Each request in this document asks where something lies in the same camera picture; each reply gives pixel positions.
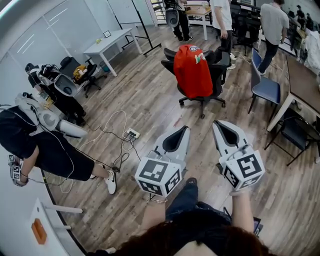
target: white table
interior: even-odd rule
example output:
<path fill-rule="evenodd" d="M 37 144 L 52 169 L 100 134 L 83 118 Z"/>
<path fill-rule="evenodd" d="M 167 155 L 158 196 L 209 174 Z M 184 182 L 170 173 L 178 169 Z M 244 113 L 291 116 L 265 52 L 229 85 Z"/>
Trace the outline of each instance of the white table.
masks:
<path fill-rule="evenodd" d="M 34 242 L 34 246 L 38 248 L 40 254 L 38 255 L 60 255 L 60 256 L 68 256 L 68 252 L 62 245 L 61 241 L 59 240 L 56 230 L 64 229 L 70 230 L 71 227 L 68 225 L 61 225 L 61 226 L 52 226 L 48 215 L 46 213 L 46 209 L 55 210 L 60 212 L 67 212 L 67 213 L 75 213 L 80 214 L 83 212 L 82 209 L 79 208 L 71 208 L 71 207 L 64 207 L 58 205 L 46 205 L 43 204 L 39 198 L 37 198 L 35 205 L 33 207 L 32 214 L 30 219 L 27 223 L 27 226 L 30 230 L 30 236 L 33 237 L 32 241 Z M 32 224 L 34 223 L 35 219 L 38 218 L 41 221 L 41 224 L 46 232 L 46 240 L 44 244 L 38 244 L 37 239 L 31 229 Z"/>
<path fill-rule="evenodd" d="M 202 25 L 203 25 L 203 33 L 204 33 L 204 40 L 208 41 L 208 34 L 207 34 L 207 22 L 206 22 L 206 15 L 211 13 L 211 7 L 204 8 L 203 6 L 198 6 L 191 8 L 186 12 L 186 16 L 189 19 L 189 16 L 201 16 L 202 17 Z"/>
<path fill-rule="evenodd" d="M 110 69 L 110 71 L 112 72 L 112 74 L 116 77 L 117 73 L 115 72 L 115 70 L 112 68 L 112 66 L 110 65 L 109 61 L 107 60 L 107 58 L 104 56 L 104 52 L 110 48 L 111 46 L 113 46 L 114 44 L 117 45 L 120 53 L 123 51 L 122 48 L 120 47 L 120 45 L 118 44 L 118 41 L 121 40 L 122 38 L 124 38 L 125 36 L 127 36 L 128 34 L 130 34 L 134 40 L 134 43 L 139 51 L 140 54 L 142 54 L 142 50 L 138 44 L 138 41 L 136 39 L 136 37 L 134 36 L 134 34 L 132 33 L 132 27 L 131 28 L 126 28 L 126 29 L 121 29 L 121 30 L 116 30 L 116 31 L 110 31 L 111 36 L 109 36 L 108 38 L 102 38 L 102 41 L 100 43 L 94 43 L 92 46 L 90 46 L 85 52 L 84 54 L 87 56 L 90 55 L 100 55 L 100 57 L 103 59 L 104 63 L 107 65 L 107 67 Z"/>

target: red jacket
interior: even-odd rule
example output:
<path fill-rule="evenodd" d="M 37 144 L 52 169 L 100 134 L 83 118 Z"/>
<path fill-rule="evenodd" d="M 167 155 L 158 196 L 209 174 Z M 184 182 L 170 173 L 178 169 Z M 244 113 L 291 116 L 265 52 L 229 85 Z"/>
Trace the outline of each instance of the red jacket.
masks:
<path fill-rule="evenodd" d="M 197 46 L 180 46 L 174 57 L 173 70 L 178 84 L 188 98 L 208 97 L 213 94 L 208 63 Z"/>

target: floor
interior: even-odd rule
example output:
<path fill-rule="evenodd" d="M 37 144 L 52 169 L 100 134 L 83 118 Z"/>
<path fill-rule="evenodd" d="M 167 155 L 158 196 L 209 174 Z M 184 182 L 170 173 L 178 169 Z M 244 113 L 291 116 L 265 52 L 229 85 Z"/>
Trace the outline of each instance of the floor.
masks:
<path fill-rule="evenodd" d="M 211 28 L 208 29 L 208 41 L 204 41 L 203 29 L 193 26 L 193 45 L 202 49 L 214 50 L 219 45 Z M 152 51 L 148 57 L 139 55 L 134 45 L 111 61 L 118 73 L 111 74 L 100 82 L 101 91 L 93 90 L 88 99 L 80 95 L 79 101 L 87 111 L 86 121 L 94 130 L 105 127 L 111 115 L 119 110 L 126 113 L 126 128 L 133 128 L 141 137 L 134 146 L 140 157 L 146 156 L 157 137 L 173 126 L 187 125 L 191 128 L 190 151 L 187 157 L 185 178 L 196 177 L 199 185 L 199 200 L 216 209 L 227 207 L 232 210 L 228 182 L 218 173 L 215 164 L 219 153 L 213 138 L 212 123 L 214 120 L 226 120 L 242 128 L 253 147 L 260 151 L 265 164 L 266 174 L 260 184 L 253 188 L 251 204 L 253 215 L 262 219 L 264 228 L 260 233 L 261 240 L 276 254 L 283 256 L 311 255 L 320 240 L 320 167 L 315 165 L 316 148 L 305 152 L 294 164 L 286 167 L 290 157 L 271 145 L 264 151 L 263 147 L 270 140 L 267 123 L 272 107 L 259 99 L 252 112 L 248 109 L 252 100 L 250 89 L 251 66 L 242 58 L 235 61 L 236 69 L 230 71 L 221 97 L 227 101 L 226 108 L 211 101 L 205 108 L 205 119 L 200 119 L 200 105 L 190 101 L 181 108 L 178 99 L 182 95 L 177 90 L 175 77 L 160 64 L 165 59 L 163 48 L 178 49 L 180 43 L 166 26 L 160 26 L 150 32 L 154 45 L 162 43 L 162 48 Z M 143 51 L 149 49 L 148 42 L 140 39 Z M 244 52 L 237 46 L 235 51 Z M 265 54 L 265 45 L 261 44 L 260 52 Z M 283 68 L 285 53 L 279 51 L 274 63 Z M 267 76 L 279 80 L 281 70 L 273 64 Z M 284 98 L 288 90 L 288 81 L 281 82 Z M 108 123 L 106 130 L 122 135 L 125 125 L 123 112 L 117 113 Z M 80 148 L 86 142 L 96 138 L 100 132 L 90 131 L 85 139 L 72 140 Z M 279 139 L 290 152 L 298 150 L 283 139 Z M 121 142 L 114 135 L 103 134 L 95 142 L 81 148 L 91 157 L 108 165 L 120 154 Z M 72 232 L 87 251 L 119 247 L 134 234 L 142 220 L 147 195 L 140 191 L 134 179 L 139 159 L 134 150 L 128 151 L 129 158 L 121 166 L 117 175 L 117 192 L 109 195 L 105 182 L 96 178 L 86 182 L 74 181 L 70 193 L 62 193 L 59 187 L 51 187 L 56 203 L 84 210 L 83 214 L 64 214 Z M 50 182 L 59 178 L 50 177 Z M 69 189 L 67 181 L 64 190 Z M 180 184 L 169 201 L 183 186 Z"/>

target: hand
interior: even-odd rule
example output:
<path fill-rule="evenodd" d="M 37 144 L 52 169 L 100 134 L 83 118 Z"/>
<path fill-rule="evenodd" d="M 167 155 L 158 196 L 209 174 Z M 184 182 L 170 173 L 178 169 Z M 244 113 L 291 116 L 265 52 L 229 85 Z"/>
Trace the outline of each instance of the hand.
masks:
<path fill-rule="evenodd" d="M 225 29 L 221 30 L 221 38 L 227 39 L 228 38 L 228 32 Z"/>

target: white cloth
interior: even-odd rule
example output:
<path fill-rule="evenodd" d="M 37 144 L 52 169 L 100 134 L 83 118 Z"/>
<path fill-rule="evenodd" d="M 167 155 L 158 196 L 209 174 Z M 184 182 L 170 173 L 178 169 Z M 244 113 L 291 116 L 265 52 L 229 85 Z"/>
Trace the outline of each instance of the white cloth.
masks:
<path fill-rule="evenodd" d="M 306 65 L 320 70 L 320 35 L 318 31 L 309 31 L 305 39 L 305 48 L 308 51 Z"/>
<path fill-rule="evenodd" d="M 221 15 L 222 15 L 222 21 L 223 21 L 225 30 L 227 30 L 227 31 L 232 30 L 232 17 L 231 17 L 229 1 L 228 0 L 210 0 L 210 5 L 211 5 L 211 9 L 212 9 L 213 27 L 221 30 L 221 27 L 220 27 L 218 20 L 216 18 L 215 7 L 222 7 Z"/>
<path fill-rule="evenodd" d="M 275 46 L 280 45 L 282 29 L 289 28 L 288 15 L 273 3 L 263 4 L 260 15 L 265 38 Z"/>

